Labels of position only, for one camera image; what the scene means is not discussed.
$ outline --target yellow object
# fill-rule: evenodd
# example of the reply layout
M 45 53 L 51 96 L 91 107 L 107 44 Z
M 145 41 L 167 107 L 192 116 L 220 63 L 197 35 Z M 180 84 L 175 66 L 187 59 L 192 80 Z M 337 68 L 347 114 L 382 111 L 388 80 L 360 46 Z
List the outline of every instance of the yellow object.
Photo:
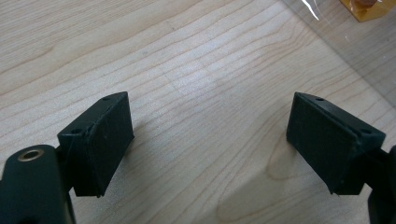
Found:
M 377 1 L 372 7 L 365 7 L 355 0 L 340 0 L 358 21 L 369 21 L 386 15 L 396 6 L 396 0 Z

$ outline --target wooden table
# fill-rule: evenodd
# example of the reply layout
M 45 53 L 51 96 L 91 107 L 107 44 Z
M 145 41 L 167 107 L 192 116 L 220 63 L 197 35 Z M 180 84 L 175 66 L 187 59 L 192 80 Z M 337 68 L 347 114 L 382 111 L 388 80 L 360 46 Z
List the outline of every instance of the wooden table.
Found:
M 3 1 L 0 163 L 128 91 L 135 140 L 78 223 L 368 223 L 286 142 L 292 96 L 396 142 L 396 111 L 282 1 Z

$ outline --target metal ring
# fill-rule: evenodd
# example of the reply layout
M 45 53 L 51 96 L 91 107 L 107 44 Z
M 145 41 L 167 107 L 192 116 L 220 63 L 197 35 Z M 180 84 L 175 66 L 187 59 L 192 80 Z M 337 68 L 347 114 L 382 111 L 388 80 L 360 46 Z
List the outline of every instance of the metal ring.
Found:
M 23 152 L 19 157 L 18 161 L 33 161 L 44 154 L 44 150 L 41 148 L 31 149 Z

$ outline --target black bracket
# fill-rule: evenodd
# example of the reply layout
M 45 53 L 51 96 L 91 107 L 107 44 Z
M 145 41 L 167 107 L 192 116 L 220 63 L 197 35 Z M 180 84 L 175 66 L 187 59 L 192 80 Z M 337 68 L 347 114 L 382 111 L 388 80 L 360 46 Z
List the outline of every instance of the black bracket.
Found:
M 108 95 L 58 133 L 60 146 L 28 147 L 7 159 L 0 222 L 76 223 L 68 191 L 103 196 L 134 139 L 128 93 Z
M 385 136 L 323 98 L 294 94 L 288 141 L 330 193 L 358 195 L 368 184 L 372 224 L 396 223 L 396 147 L 383 151 Z

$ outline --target screw hole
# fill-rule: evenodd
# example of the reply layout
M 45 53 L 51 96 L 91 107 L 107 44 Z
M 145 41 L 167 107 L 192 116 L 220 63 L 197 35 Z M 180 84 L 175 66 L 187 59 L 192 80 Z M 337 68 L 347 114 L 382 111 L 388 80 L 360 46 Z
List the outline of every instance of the screw hole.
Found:
M 72 133 L 81 133 L 81 132 L 82 132 L 82 129 L 75 129 L 72 131 Z
M 363 133 L 372 133 L 370 130 L 367 130 L 367 129 L 361 129 L 361 131 L 362 131 Z
M 19 157 L 18 161 L 33 161 L 44 154 L 43 149 L 32 149 L 29 151 L 23 152 Z

